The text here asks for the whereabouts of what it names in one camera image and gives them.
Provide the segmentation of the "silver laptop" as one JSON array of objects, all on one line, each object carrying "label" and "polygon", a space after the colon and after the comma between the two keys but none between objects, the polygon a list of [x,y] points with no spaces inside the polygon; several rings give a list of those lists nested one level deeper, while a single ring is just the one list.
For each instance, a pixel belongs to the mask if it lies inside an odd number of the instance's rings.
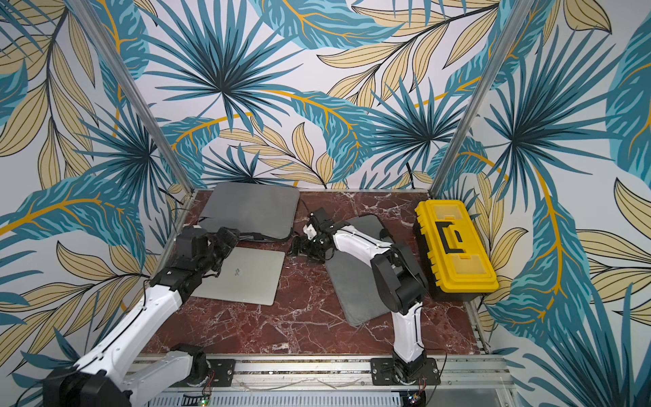
[{"label": "silver laptop", "polygon": [[235,248],[224,261],[220,276],[205,278],[192,296],[271,306],[284,259],[281,251]]}]

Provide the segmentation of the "grey zippered laptop bag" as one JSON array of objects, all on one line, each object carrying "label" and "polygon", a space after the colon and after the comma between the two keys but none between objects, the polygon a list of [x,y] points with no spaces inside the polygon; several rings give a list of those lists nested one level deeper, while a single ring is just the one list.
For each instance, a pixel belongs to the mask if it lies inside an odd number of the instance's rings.
[{"label": "grey zippered laptop bag", "polygon": [[293,235],[300,191],[286,186],[220,183],[210,195],[198,225],[207,232],[239,230],[242,241],[285,242]]}]

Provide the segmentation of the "grey laptop sleeve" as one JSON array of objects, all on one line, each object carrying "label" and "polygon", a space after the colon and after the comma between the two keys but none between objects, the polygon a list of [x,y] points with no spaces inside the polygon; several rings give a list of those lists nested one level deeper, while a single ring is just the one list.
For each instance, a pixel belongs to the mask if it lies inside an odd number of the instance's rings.
[{"label": "grey laptop sleeve", "polygon": [[[390,232],[376,215],[364,214],[348,222],[364,234],[394,243]],[[336,250],[325,263],[346,321],[358,327],[390,313],[379,296],[372,269],[351,254]]]}]

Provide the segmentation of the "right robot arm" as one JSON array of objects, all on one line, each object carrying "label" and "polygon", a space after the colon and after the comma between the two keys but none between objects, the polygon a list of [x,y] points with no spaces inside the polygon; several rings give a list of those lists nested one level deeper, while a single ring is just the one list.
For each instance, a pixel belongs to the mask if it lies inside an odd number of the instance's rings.
[{"label": "right robot arm", "polygon": [[335,222],[322,208],[311,212],[289,254],[324,263],[327,254],[336,252],[349,254],[371,269],[379,298],[392,313],[393,367],[389,371],[393,380],[403,384],[420,380],[427,364],[420,325],[428,283],[410,247],[371,237],[347,221]]}]

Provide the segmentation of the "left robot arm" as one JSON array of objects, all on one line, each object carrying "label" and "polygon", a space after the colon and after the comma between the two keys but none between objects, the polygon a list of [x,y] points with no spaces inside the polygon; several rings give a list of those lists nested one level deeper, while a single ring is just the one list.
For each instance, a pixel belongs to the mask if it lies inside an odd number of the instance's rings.
[{"label": "left robot arm", "polygon": [[207,388],[215,368],[201,347],[176,345],[160,361],[129,374],[129,368],[159,328],[207,277],[220,274],[240,240],[239,231],[216,233],[184,227],[176,256],[150,281],[133,309],[70,368],[57,368],[43,381],[46,406],[144,406],[176,383]]}]

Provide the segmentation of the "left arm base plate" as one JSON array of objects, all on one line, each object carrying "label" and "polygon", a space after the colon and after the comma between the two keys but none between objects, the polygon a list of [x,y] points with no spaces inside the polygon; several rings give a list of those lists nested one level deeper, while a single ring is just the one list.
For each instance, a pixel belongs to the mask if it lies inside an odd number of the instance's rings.
[{"label": "left arm base plate", "polygon": [[207,359],[207,366],[207,373],[200,383],[201,388],[230,388],[232,386],[236,366],[234,359]]}]

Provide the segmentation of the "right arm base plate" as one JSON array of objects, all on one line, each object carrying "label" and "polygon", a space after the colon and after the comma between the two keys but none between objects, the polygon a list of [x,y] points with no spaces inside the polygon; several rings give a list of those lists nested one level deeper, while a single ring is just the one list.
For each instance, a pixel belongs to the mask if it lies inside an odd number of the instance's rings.
[{"label": "right arm base plate", "polygon": [[441,383],[441,371],[433,358],[422,356],[409,363],[394,357],[372,358],[370,364],[374,386],[434,386]]}]

